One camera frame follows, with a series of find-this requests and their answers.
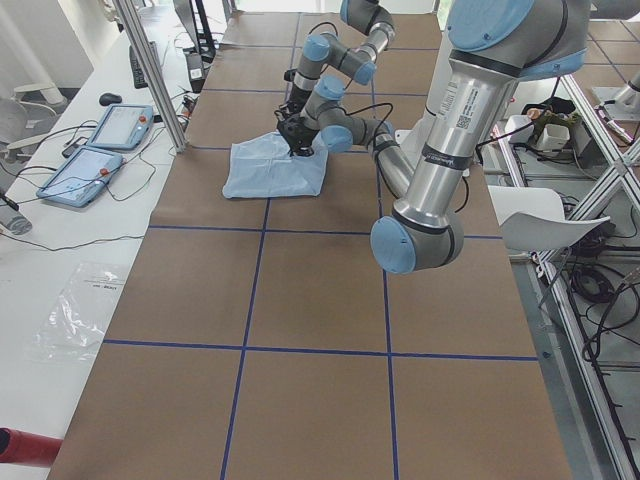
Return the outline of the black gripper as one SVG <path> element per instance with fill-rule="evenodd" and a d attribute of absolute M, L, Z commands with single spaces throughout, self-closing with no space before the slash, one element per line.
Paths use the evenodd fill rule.
<path fill-rule="evenodd" d="M 292 115 L 278 119 L 277 130 L 289 146 L 291 156 L 311 156 L 312 146 L 318 131 L 305 125 L 300 115 Z"/>
<path fill-rule="evenodd" d="M 276 108 L 275 116 L 279 123 L 298 121 L 302 110 L 303 104 L 301 102 L 289 100 Z"/>

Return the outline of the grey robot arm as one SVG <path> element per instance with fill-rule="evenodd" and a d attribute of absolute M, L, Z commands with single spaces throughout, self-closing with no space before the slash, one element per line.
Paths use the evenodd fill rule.
<path fill-rule="evenodd" d="M 328 66 L 361 85 L 372 80 L 379 55 L 396 36 L 392 15 L 377 1 L 344 0 L 340 18 L 366 39 L 360 46 L 349 48 L 331 32 L 308 35 L 297 67 L 284 74 L 292 87 L 286 102 L 275 111 L 278 120 L 285 121 L 302 111 Z"/>
<path fill-rule="evenodd" d="M 375 222 L 370 244 L 386 271 L 438 268 L 460 253 L 464 233 L 451 206 L 476 147 L 506 108 L 516 85 L 577 71 L 584 62 L 591 6 L 586 1 L 456 1 L 441 50 L 448 57 L 444 92 L 416 160 L 390 127 L 347 113 L 344 79 L 370 82 L 393 42 L 391 14 L 376 1 L 346 1 L 341 19 L 362 33 L 357 48 L 331 33 L 307 37 L 291 94 L 276 113 L 293 155 L 309 156 L 316 138 L 332 152 L 369 150 L 395 202 Z"/>

